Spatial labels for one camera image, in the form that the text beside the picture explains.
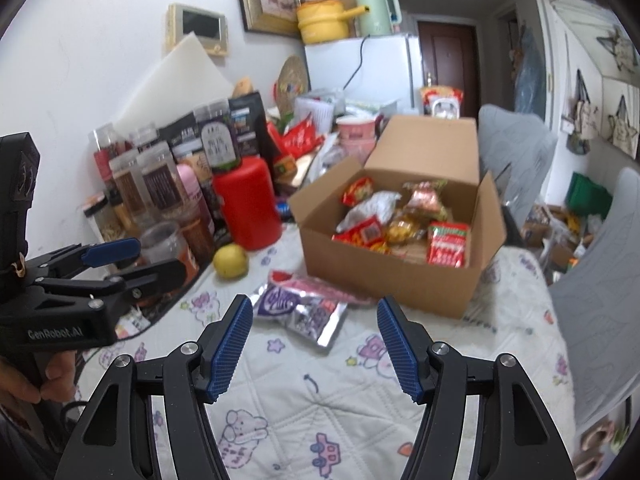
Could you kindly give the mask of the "person's left hand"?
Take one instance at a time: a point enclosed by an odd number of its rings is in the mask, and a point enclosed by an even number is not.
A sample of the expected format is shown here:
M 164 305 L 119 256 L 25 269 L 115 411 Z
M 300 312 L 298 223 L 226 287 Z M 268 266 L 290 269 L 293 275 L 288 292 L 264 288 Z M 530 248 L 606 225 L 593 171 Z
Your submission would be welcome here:
M 75 351 L 55 353 L 43 372 L 38 365 L 33 370 L 27 366 L 17 368 L 2 356 L 1 392 L 31 404 L 38 404 L 42 400 L 70 402 L 76 392 L 75 372 Z

